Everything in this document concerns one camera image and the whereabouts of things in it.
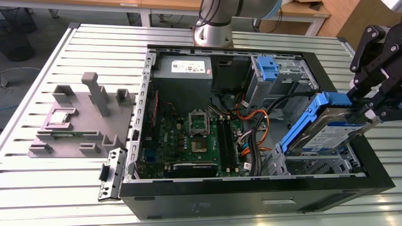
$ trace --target green circuit board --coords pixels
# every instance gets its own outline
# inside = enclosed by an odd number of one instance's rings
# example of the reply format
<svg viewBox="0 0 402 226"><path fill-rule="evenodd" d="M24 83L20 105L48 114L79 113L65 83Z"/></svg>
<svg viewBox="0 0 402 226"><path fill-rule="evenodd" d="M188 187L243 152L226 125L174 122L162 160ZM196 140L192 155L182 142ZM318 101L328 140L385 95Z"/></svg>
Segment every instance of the green circuit board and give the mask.
<svg viewBox="0 0 402 226"><path fill-rule="evenodd" d="M159 128L158 146L143 146L143 162L147 165L148 178L163 178L166 163L214 163L218 165L219 177L242 176L243 172L227 172L220 168L220 153L218 140L218 118L208 118L207 125L203 119L194 119L191 127L203 129L208 127L208 135L190 136L188 118L163 119ZM232 137L242 128L239 120L231 121ZM232 150L239 164L236 150Z"/></svg>

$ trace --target drive label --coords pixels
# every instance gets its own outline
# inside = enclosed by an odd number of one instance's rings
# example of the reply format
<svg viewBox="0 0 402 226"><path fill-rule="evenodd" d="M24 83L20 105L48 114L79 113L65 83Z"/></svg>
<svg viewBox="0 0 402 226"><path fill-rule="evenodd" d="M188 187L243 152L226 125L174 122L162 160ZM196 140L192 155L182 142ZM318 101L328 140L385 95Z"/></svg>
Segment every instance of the drive label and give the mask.
<svg viewBox="0 0 402 226"><path fill-rule="evenodd" d="M348 138L348 134L365 125L365 123L355 124L342 121L330 122L307 142L303 151L318 152L335 148Z"/></svg>

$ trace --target power supply label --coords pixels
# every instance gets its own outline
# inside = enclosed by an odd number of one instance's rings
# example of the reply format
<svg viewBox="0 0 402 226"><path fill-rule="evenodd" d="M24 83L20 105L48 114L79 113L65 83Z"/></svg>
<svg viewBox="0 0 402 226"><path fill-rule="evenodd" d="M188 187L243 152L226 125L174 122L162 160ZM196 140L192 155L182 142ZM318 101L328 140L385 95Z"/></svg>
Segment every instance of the power supply label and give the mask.
<svg viewBox="0 0 402 226"><path fill-rule="evenodd" d="M307 142L303 151L318 152L335 148L348 138L348 133L365 125L365 123L355 124L342 121L330 122Z"/></svg>
<svg viewBox="0 0 402 226"><path fill-rule="evenodd" d="M171 62L171 72L206 73L206 63L203 61L174 60Z"/></svg>

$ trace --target motherboard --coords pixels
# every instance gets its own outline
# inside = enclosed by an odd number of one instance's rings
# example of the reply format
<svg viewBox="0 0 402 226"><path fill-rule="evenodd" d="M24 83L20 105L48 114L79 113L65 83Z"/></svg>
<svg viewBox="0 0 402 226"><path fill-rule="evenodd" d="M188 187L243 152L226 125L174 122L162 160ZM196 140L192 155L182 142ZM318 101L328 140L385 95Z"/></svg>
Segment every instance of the motherboard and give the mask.
<svg viewBox="0 0 402 226"><path fill-rule="evenodd" d="M244 176L235 141L239 120L214 117L162 118L158 139L147 137L137 163L140 178Z"/></svg>

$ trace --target open computer tower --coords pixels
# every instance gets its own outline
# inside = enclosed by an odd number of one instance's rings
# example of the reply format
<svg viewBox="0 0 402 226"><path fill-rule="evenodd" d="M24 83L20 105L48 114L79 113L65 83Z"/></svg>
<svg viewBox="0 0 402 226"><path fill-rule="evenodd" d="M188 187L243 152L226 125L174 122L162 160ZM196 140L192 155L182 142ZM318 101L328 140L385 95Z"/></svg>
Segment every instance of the open computer tower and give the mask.
<svg viewBox="0 0 402 226"><path fill-rule="evenodd" d="M236 111L312 91L336 92L314 53L148 46L129 144L109 154L99 200L120 198L139 219L188 218L324 211L394 187L365 136L328 153L275 152L311 96L258 128L267 149L251 174L255 120Z"/></svg>

